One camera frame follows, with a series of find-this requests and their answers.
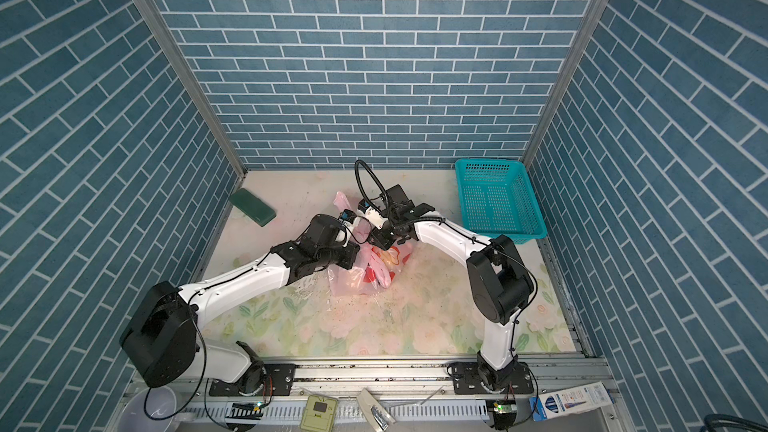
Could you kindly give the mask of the pink plastic bag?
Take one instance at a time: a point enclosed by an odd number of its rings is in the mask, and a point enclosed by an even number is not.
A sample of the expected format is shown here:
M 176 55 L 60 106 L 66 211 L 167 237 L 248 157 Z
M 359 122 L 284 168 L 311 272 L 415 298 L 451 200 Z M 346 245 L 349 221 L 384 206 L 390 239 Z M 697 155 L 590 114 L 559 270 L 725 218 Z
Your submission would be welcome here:
M 333 201 L 341 213 L 352 210 L 347 196 L 338 192 Z M 354 266 L 341 269 L 337 265 L 328 267 L 330 291 L 334 296 L 376 295 L 388 289 L 394 278 L 400 274 L 414 252 L 415 241 L 407 240 L 404 244 L 395 243 L 388 250 L 381 250 L 367 242 L 372 225 L 359 212 L 359 222 L 354 229 L 346 227 L 348 242 L 360 245 Z

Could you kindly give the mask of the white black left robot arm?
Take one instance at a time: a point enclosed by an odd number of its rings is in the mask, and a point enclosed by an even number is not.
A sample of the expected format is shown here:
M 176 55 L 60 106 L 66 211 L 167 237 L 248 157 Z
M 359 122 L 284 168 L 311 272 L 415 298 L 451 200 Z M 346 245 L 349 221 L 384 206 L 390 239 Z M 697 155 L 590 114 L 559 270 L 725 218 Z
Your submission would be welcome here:
M 298 238 L 235 270 L 183 286 L 157 283 L 122 333 L 121 348 L 152 388 L 199 376 L 231 384 L 241 395 L 259 392 L 263 360 L 243 341 L 227 345 L 203 338 L 203 328 L 248 300 L 330 265 L 352 266 L 360 250 L 352 228 L 359 221 L 351 210 L 338 217 L 317 214 Z

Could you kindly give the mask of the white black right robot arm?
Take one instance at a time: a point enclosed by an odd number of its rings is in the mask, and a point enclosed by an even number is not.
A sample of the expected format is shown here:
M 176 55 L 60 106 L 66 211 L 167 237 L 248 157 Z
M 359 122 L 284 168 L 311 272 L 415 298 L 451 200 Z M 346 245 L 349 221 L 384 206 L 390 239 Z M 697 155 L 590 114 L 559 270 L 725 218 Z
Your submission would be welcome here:
M 455 224 L 428 204 L 416 205 L 398 185 L 383 191 L 377 205 L 363 197 L 357 211 L 370 224 L 368 242 L 384 250 L 413 239 L 431 245 L 466 268 L 476 309 L 485 319 L 477 356 L 483 385 L 498 391 L 510 385 L 516 365 L 514 338 L 520 314 L 530 305 L 537 282 L 512 239 L 489 238 Z

